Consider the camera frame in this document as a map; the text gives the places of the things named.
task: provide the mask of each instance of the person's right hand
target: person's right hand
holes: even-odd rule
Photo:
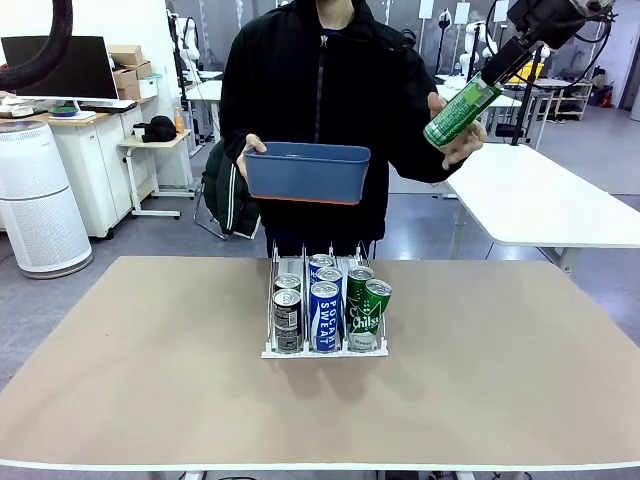
[[[255,148],[256,152],[259,153],[265,153],[267,151],[267,147],[264,146],[264,143],[262,143],[262,140],[260,140],[257,135],[254,135],[253,133],[247,135],[246,143],[244,145],[244,148],[242,149],[242,153],[236,160],[236,165],[240,170],[240,175],[242,175],[242,178],[244,178],[245,180],[247,179],[247,159],[244,158],[244,152],[249,150],[251,147]]]

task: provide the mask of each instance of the computer monitor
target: computer monitor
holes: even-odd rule
[[[4,37],[9,68],[31,60],[48,37]],[[71,37],[58,66],[44,80],[16,91],[20,97],[54,100],[117,100],[103,37]]]

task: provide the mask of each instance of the person's left hand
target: person's left hand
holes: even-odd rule
[[[435,92],[429,94],[429,110],[431,119],[442,111],[447,101]],[[444,153],[442,168],[449,170],[451,165],[460,163],[476,150],[480,150],[487,138],[487,131],[480,122],[474,122],[465,128],[451,143],[439,148]]]

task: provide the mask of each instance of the gray floor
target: gray floor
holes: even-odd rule
[[[629,112],[587,107],[581,121],[547,123],[539,151],[606,192],[640,195],[639,139],[640,122]],[[401,178],[391,168],[389,191],[431,193],[434,188]]]
[[[202,152],[192,161],[194,176],[199,178],[206,160]],[[640,197],[621,197],[640,210]],[[34,349],[56,327],[69,309],[93,285],[111,263],[122,255],[188,255],[188,256],[265,256],[262,232],[254,241],[232,238],[222,242],[191,221],[194,203],[185,199],[147,201],[147,207],[171,208],[183,212],[179,221],[161,218],[127,219],[116,229],[115,239],[93,242],[94,262],[85,270],[51,281],[32,281],[22,277],[6,235],[0,234],[0,389],[11,379]],[[390,196],[387,236],[379,242],[378,258],[444,259],[451,239],[457,202],[436,200],[428,195],[396,194]],[[461,257],[483,259],[490,242],[471,223],[467,229]],[[542,259],[533,248],[494,246],[490,260]],[[592,250],[583,252],[573,275],[574,281],[601,304],[620,327],[640,345],[640,251]],[[212,472],[210,479],[223,476]],[[261,472],[258,480],[373,480],[362,472]],[[167,480],[179,474],[171,473]],[[141,480],[143,474],[45,472],[0,467],[3,480]],[[478,475],[490,480],[489,474]],[[543,480],[631,480],[640,478],[640,469],[581,472],[540,473]]]

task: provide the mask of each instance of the green can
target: green can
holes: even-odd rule
[[[487,85],[478,72],[429,122],[424,128],[424,136],[436,148],[448,145],[501,94],[498,87]]]
[[[354,317],[358,316],[358,305],[364,293],[367,280],[373,278],[373,270],[369,267],[353,267],[347,273],[347,313],[345,315],[347,322],[347,332]]]
[[[349,328],[350,350],[373,350],[378,326],[387,309],[392,291],[391,285],[382,280],[367,280],[358,305],[358,315]]]

